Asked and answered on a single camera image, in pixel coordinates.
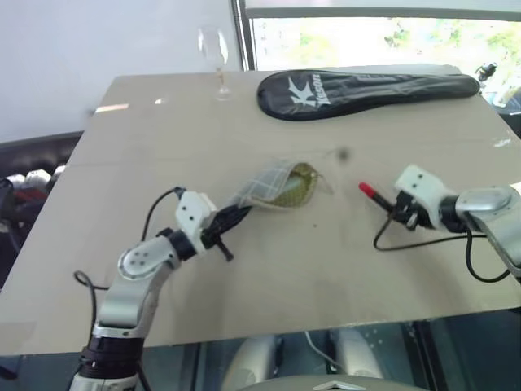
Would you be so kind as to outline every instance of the beige tabletop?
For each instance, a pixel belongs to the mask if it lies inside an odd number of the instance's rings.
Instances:
[[[392,185],[410,163],[456,191],[520,182],[521,141],[479,96],[285,122],[256,106],[266,76],[227,75],[234,94],[228,102],[213,98],[211,74],[114,81],[101,106],[128,107],[93,116],[0,293],[0,354],[83,346],[89,295],[72,272],[109,284],[161,192],[183,185],[223,205],[264,166],[287,158],[308,161],[323,175],[313,198],[291,212],[250,213],[224,236],[236,256],[231,263],[216,249],[184,263],[163,288],[148,345],[521,304],[512,277],[486,284],[468,274],[463,242],[373,250],[385,216],[357,189],[367,181],[394,197]],[[339,147],[349,148],[346,165],[335,158]],[[151,233],[175,226],[176,204],[172,197],[158,207]],[[384,242],[443,235],[393,225]],[[473,258],[484,276],[505,269],[486,241],[475,243]]]

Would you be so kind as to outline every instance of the oven mitt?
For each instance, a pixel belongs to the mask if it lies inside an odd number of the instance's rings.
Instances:
[[[229,204],[239,208],[299,208],[311,198],[318,176],[308,163],[280,160],[250,180]]]

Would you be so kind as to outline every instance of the black wire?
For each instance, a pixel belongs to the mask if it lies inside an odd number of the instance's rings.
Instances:
[[[482,283],[498,283],[499,281],[508,277],[508,275],[510,274],[508,269],[505,270],[500,275],[498,275],[497,277],[494,277],[493,279],[486,279],[486,278],[483,278],[480,275],[478,275],[475,272],[474,267],[472,266],[472,261],[471,261],[472,238],[474,236],[472,235],[472,232],[470,230],[468,230],[466,232],[466,237],[467,237],[467,240],[466,240],[466,249],[465,249],[465,263],[466,263],[466,268],[469,270],[469,273],[471,273],[472,277],[474,277],[478,281],[481,281]]]
[[[472,261],[471,261],[472,240],[474,238],[476,238],[476,239],[486,238],[487,236],[486,235],[472,235],[472,232],[470,230],[468,230],[466,232],[466,235],[449,236],[446,238],[429,240],[427,242],[419,242],[419,243],[414,243],[414,244],[405,244],[405,245],[396,246],[396,247],[382,248],[378,245],[379,239],[382,237],[383,233],[389,227],[389,224],[391,224],[391,222],[392,222],[392,214],[389,214],[389,216],[387,217],[387,221],[382,225],[382,228],[379,229],[378,233],[374,237],[373,247],[379,251],[407,250],[409,248],[428,246],[431,244],[449,242],[451,240],[466,239],[465,263],[466,263],[466,268],[469,270],[469,273],[471,273],[472,277],[474,277],[475,279],[477,279],[478,281],[480,281],[482,283],[497,283],[497,282],[505,279],[510,274],[510,272],[507,269],[502,274],[498,275],[497,277],[494,277],[493,279],[485,279],[475,272],[474,267],[472,266]]]
[[[87,279],[89,279],[89,277],[87,277],[87,275],[86,275],[84,272],[82,272],[81,270],[77,270],[77,271],[75,271],[75,272],[72,274],[72,276],[74,277],[74,279],[75,279],[78,283],[80,283],[80,284],[83,285],[84,287],[89,287],[89,285],[88,285],[84,280],[80,279],[80,277],[78,277],[77,274],[79,274],[79,275],[83,275],[83,276],[85,276]],[[109,289],[109,287],[101,287],[101,286],[99,286],[99,285],[94,285],[90,279],[89,279],[89,281],[90,281],[90,283],[92,284],[92,288],[94,288],[96,291],[108,291],[108,289]]]
[[[90,332],[89,332],[89,340],[87,342],[87,345],[90,343],[90,339],[92,338],[92,331],[94,330],[94,325],[96,324],[96,316],[98,313],[98,304],[96,301],[96,292],[95,287],[92,281],[90,280],[89,276],[86,275],[81,270],[76,270],[73,274],[74,279],[80,283],[81,285],[86,286],[89,289],[90,294]]]
[[[154,201],[154,204],[152,204],[152,206],[150,207],[150,209],[148,210],[148,214],[147,214],[147,219],[145,220],[145,226],[143,227],[143,232],[141,234],[141,241],[144,241],[146,238],[147,238],[147,232],[148,232],[148,225],[150,224],[150,219],[152,217],[152,214],[154,213],[154,209],[155,207],[157,206],[157,204],[164,198],[166,197],[167,195],[169,194],[172,194],[172,193],[175,193],[176,191],[179,190],[179,187],[174,187],[173,189],[170,189],[168,191],[166,191],[165,193],[163,193],[162,195],[160,195],[157,200]]]
[[[452,240],[461,240],[461,239],[467,239],[466,235],[456,235],[456,236],[448,236],[446,238],[441,239],[435,239],[435,240],[428,240],[427,242],[419,242],[419,243],[413,243],[413,244],[404,244],[401,246],[395,246],[395,247],[380,247],[378,242],[380,238],[382,237],[385,230],[389,227],[389,224],[392,222],[392,215],[389,215],[387,218],[387,221],[382,225],[382,228],[379,229],[378,233],[374,237],[373,240],[373,247],[376,248],[379,251],[398,251],[398,250],[407,250],[409,248],[418,248],[423,246],[429,246],[431,244],[438,244],[443,242],[449,242]],[[471,235],[473,238],[486,238],[486,235]]]
[[[145,371],[143,370],[143,367],[141,366],[140,362],[138,362],[138,376],[139,381],[141,381],[141,385],[143,386],[143,390],[152,391],[150,383],[148,383],[147,377],[145,376]]]

